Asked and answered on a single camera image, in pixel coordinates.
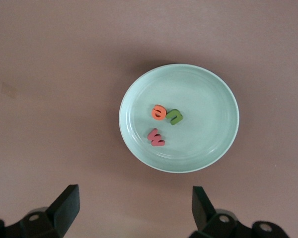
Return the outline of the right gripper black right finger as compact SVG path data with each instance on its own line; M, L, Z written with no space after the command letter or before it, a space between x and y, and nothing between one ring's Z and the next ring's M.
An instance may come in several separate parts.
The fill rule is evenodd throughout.
M197 226L192 238L287 238L288 234L277 224L254 222L251 227L242 224L234 213L215 209L201 186L192 189L192 214Z

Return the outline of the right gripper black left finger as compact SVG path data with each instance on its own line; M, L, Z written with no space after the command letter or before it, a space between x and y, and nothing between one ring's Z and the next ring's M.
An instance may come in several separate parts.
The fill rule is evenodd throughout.
M69 185L47 208L33 210L6 226L0 219L0 238L63 238L79 213L79 186Z

